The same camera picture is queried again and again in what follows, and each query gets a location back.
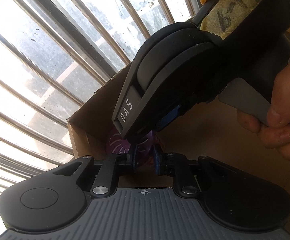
fingernail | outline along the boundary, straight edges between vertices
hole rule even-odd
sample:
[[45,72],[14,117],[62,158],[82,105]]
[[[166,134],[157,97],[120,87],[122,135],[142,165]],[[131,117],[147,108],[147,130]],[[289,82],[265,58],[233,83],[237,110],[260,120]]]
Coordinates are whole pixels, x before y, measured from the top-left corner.
[[269,126],[276,126],[282,122],[282,117],[270,107],[267,113],[267,122]]
[[290,141],[290,132],[283,131],[282,133],[280,133],[279,139],[281,142],[289,142]]

metal screw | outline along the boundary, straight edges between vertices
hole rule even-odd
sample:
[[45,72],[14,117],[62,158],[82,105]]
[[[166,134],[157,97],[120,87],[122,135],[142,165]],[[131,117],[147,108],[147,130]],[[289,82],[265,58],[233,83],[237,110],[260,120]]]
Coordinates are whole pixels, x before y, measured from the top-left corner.
[[95,188],[93,189],[93,192],[94,192],[95,194],[102,195],[102,194],[105,194],[105,193],[108,192],[108,188],[103,187],[103,186],[95,187]]
[[197,188],[193,186],[185,186],[182,188],[182,192],[185,194],[195,194],[197,192]]

cardboard box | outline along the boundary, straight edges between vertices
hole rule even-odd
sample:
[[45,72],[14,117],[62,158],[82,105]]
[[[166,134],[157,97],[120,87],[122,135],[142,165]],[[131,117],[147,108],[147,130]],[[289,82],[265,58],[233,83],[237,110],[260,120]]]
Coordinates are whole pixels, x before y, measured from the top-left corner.
[[[113,124],[112,113],[130,65],[100,88],[68,120],[75,157],[105,158],[105,141]],[[159,133],[166,152],[188,159],[208,155],[233,167],[273,182],[290,193],[290,163],[276,150],[265,149],[257,136],[241,128],[236,110],[217,99],[194,106]],[[152,168],[120,178],[123,187],[171,187],[172,179],[157,177]],[[290,219],[286,225],[290,232]]]

round button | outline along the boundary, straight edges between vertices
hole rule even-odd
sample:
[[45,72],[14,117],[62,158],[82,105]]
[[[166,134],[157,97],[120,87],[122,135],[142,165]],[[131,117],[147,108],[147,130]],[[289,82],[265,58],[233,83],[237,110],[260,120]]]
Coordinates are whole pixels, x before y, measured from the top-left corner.
[[21,203],[27,208],[43,209],[52,206],[58,200],[58,193],[50,188],[33,188],[21,196]]

gray grip panel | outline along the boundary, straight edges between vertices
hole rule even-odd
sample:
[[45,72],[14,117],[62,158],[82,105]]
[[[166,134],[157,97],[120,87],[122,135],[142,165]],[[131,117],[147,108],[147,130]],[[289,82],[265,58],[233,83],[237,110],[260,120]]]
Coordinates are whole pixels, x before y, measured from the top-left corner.
[[242,78],[232,80],[218,95],[218,99],[247,114],[255,116],[267,125],[267,111],[270,103]]
[[56,232],[26,235],[6,230],[0,240],[290,240],[282,228],[246,234],[211,220],[197,200],[183,199],[173,189],[118,188],[94,199],[74,223]]

